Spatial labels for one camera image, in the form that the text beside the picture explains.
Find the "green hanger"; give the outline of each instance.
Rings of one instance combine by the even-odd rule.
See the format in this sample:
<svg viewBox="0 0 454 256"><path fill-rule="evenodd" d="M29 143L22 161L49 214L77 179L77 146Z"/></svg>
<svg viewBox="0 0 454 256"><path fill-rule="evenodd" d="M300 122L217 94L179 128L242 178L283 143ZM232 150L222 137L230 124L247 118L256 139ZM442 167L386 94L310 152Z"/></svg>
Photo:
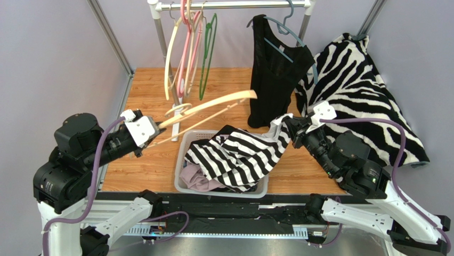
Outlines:
<svg viewBox="0 0 454 256"><path fill-rule="evenodd" d="M214 49L214 40L216 38L216 30L217 30L217 14L213 15L211 22L207 22L205 27L205 50L204 50L204 63L202 64L202 76L200 78L200 89L199 89L199 99L202 100L204 98L205 89L207 87L208 81L208 74L209 74L209 66L211 65L211 58L213 56L213 49ZM208 51L209 51L209 60L207 66L207 73L205 75L204 81L204 73L205 73L205 62L208 58Z"/></svg>

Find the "black sleeveless top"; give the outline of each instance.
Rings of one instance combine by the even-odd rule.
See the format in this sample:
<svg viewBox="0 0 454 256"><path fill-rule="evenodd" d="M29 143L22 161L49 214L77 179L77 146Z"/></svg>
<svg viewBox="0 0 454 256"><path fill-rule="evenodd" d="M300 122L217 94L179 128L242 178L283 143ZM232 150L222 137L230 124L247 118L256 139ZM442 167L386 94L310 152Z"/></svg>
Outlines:
<svg viewBox="0 0 454 256"><path fill-rule="evenodd" d="M287 113L292 91L314 64L307 46L286 46L276 38L264 17L261 14L253 18L254 65L250 88L257 93L257 99L250 99L248 125L252 128L270 126L272 120ZM293 63L265 38L289 56Z"/></svg>

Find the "laundry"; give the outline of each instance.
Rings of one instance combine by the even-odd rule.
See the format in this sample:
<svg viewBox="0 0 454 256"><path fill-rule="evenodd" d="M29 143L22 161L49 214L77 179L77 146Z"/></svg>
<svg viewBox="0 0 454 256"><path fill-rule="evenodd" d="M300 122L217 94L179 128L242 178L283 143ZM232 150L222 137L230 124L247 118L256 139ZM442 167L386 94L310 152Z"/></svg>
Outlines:
<svg viewBox="0 0 454 256"><path fill-rule="evenodd" d="M402 111L366 52L369 37L353 38L343 34L325 47L314 59L319 81L304 77L296 87L297 107L302 115L307 106L327 100L336 111L337 119L384 118L404 127L407 137L400 165L413 167L429 162L424 146L413 133ZM326 124L331 141L345 131L352 131L371 147L369 159L387 166L394 163L400 146L400 135L394 127L382 123Z"/></svg>
<svg viewBox="0 0 454 256"><path fill-rule="evenodd" d="M216 180L242 193L256 185L275 167L290 142L287 125L282 121L293 117L283 115L271 122L262 135L226 127L228 135L217 134L208 141L193 143L185 155L198 164L208 180Z"/></svg>
<svg viewBox="0 0 454 256"><path fill-rule="evenodd" d="M202 172L199 165L187 163L186 167L180 173L181 180L189 189L207 192L216 188L225 188L224 185L216 180L208 180Z"/></svg>
<svg viewBox="0 0 454 256"><path fill-rule="evenodd" d="M250 88L257 99L250 100L248 125L269 126L270 122L287 113L290 96L297 83L314 64L311 51L304 47L288 47L273 34L265 15L253 18L254 65Z"/></svg>

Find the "blue hanger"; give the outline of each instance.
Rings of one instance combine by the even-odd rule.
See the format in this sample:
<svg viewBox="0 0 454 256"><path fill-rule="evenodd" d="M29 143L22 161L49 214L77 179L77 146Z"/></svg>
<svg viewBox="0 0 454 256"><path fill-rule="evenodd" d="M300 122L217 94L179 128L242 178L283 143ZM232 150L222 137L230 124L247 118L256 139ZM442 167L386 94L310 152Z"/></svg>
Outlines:
<svg viewBox="0 0 454 256"><path fill-rule="evenodd" d="M296 38L296 40L298 41L298 43L301 45L301 47L305 47L306 45L303 43L303 41L301 40L301 38L299 38L291 29L289 29L288 27L286 27L284 24L282 24L281 22L273 19L273 18L270 18L268 16L264 16L263 17L264 19L267 19L267 20L271 20L273 21L274 23L278 24L278 26L281 26L283 27L287 32L289 32L294 38ZM247 26L246 28L248 28L250 26L250 24L252 23L253 20L250 20L249 23L247 23ZM286 57L287 60L289 60L291 63L293 63L293 60L287 56L283 51L281 51L279 48L277 48L275 45L273 45L268 39L265 38L265 41L270 44L274 49L278 50L284 57ZM319 82L319 74L317 72L317 66L315 64L312 65L312 71L313 71L313 74L314 74L314 85L316 85L318 82Z"/></svg>
<svg viewBox="0 0 454 256"><path fill-rule="evenodd" d="M285 22L287 21L287 19L293 16L293 2L291 0L287 0L287 2L290 4L291 11L290 11L290 14L285 16L285 18L284 18L284 21L282 23L284 26L285 26ZM288 35L289 34L289 31L285 32L285 31L283 31L281 29L281 26L279 24L277 24L277 25L278 25L279 33L281 33L283 35Z"/></svg>

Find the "black and white striped garment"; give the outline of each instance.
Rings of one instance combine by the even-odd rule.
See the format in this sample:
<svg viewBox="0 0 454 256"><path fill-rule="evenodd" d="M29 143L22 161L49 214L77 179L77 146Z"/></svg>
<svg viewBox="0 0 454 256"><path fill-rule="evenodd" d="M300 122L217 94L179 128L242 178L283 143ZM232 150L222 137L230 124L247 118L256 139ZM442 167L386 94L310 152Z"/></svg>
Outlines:
<svg viewBox="0 0 454 256"><path fill-rule="evenodd" d="M429 162L424 146L412 132L367 54L368 43L368 36L353 39L350 34L343 34L317 54L314 59L319 72L318 84L314 86L312 76L300 81L295 89L298 110L306 114L308 106L327 100L336 110L337 119L371 117L395 121L404 127L407 136L400 165L424 165ZM369 159L381 166L394 163L400 147L400 135L395 127L382 123L327 124L325 127L332 141L348 130L371 147Z"/></svg>
<svg viewBox="0 0 454 256"><path fill-rule="evenodd" d="M273 120L269 132L262 135L234 129L204 145L193 143L185 159L200 165L208 180L215 179L236 192L245 192L271 172L286 150L290 135L282 120L292 116L286 114Z"/></svg>

